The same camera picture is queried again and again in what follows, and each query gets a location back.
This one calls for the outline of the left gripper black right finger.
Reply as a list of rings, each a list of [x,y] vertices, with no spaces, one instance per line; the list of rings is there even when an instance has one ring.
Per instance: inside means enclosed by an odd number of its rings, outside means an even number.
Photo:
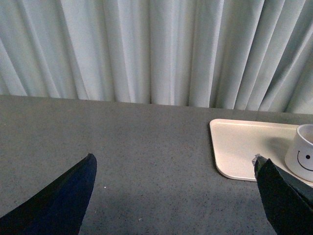
[[[252,160],[267,220],[278,235],[313,233],[313,188],[260,154]]]

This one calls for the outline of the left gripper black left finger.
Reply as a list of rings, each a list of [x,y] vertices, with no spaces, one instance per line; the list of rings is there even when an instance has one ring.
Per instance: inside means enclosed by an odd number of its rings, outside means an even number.
[[[44,189],[0,219],[2,235],[79,234],[97,172],[88,154]]]

